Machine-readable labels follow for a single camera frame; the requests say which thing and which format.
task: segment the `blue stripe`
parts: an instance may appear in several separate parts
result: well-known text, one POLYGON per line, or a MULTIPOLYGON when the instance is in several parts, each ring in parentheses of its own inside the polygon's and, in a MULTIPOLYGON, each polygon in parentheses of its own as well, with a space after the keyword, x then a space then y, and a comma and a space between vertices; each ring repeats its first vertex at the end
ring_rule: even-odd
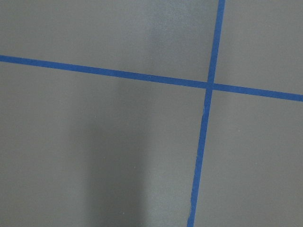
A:
POLYGON ((219 52, 224 6, 225 6, 225 0, 219 0, 216 24, 214 29, 212 54, 209 63, 209 71, 207 78, 208 86, 206 89, 205 99, 204 99, 204 112, 201 121, 200 137, 199 137, 198 151, 196 158, 196 167, 195 167, 193 188, 192 188, 191 199, 190 199, 191 209, 187 220, 187 227, 194 227, 194 223, 195 223, 196 206, 197 206, 199 185, 200 185, 201 172, 202 172, 202 162, 203 162, 203 155, 204 155, 205 142, 206 142, 207 125, 208 125, 209 112, 210 112, 210 106, 212 101, 214 77, 215 77, 218 52, 219 52))
POLYGON ((151 81, 151 82, 157 82, 157 83, 163 83, 163 84, 173 84, 173 85, 180 85, 180 86, 186 86, 186 87, 197 87, 197 88, 206 88, 207 87, 207 83, 202 82, 202 81, 161 77, 161 76, 154 76, 154 75, 134 73, 134 72, 125 72, 125 71, 118 71, 118 70, 108 70, 108 69, 95 68, 95 67, 89 67, 89 66, 58 63, 58 62, 53 62, 53 61, 42 61, 42 60, 18 58, 18 57, 4 56, 4 55, 0 55, 0 61, 16 63, 16 64, 23 64, 23 65, 45 67, 45 68, 52 68, 52 69, 58 69, 58 70, 85 72, 85 73, 98 74, 98 75, 111 76, 111 77, 151 81))
POLYGON ((270 98, 280 98, 280 99, 303 102, 303 95, 291 94, 285 92, 262 90, 256 88, 248 88, 248 87, 238 87, 238 86, 231 86, 225 84, 214 84, 213 89, 218 91, 227 91, 227 92, 247 94, 253 96, 264 96, 270 98))

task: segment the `gray surface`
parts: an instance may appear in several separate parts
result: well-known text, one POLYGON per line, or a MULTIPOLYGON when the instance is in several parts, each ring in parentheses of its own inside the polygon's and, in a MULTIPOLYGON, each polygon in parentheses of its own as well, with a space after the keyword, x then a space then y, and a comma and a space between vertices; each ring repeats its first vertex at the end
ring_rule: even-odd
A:
POLYGON ((204 90, 0 63, 0 225, 184 227, 204 90))
POLYGON ((0 2, 0 54, 207 80, 217 1, 0 2))
POLYGON ((303 226, 303 104, 214 91, 196 227, 303 226))
POLYGON ((301 0, 226 1, 216 83, 303 94, 301 0))

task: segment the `floor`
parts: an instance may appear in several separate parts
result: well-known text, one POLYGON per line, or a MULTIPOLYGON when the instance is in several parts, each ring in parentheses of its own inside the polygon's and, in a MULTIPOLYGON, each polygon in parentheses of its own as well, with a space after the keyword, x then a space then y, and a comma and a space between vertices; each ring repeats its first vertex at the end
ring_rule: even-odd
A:
POLYGON ((303 226, 302 11, 0 2, 0 226, 303 226))

